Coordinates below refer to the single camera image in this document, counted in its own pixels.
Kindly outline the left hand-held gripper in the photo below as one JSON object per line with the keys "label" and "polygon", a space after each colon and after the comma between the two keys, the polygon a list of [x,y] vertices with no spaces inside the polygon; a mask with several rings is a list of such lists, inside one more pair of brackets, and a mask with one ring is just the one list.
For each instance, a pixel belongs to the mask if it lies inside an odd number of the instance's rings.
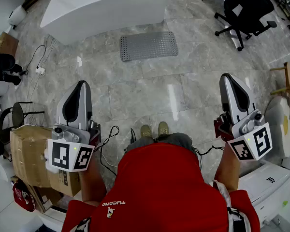
{"label": "left hand-held gripper", "polygon": [[101,126],[91,117],[91,89],[81,80],[58,102],[57,124],[52,129],[52,138],[47,140],[49,167],[66,172],[87,170],[92,154],[101,143]]}

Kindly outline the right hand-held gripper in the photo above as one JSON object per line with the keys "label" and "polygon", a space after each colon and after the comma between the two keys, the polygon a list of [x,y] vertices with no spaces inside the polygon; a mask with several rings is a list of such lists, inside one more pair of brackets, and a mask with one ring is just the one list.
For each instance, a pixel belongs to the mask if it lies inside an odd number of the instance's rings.
{"label": "right hand-held gripper", "polygon": [[254,93],[245,82],[229,73],[220,77],[219,88],[225,114],[214,120],[216,137],[230,146],[238,160],[259,160],[273,144],[269,123],[256,109]]}

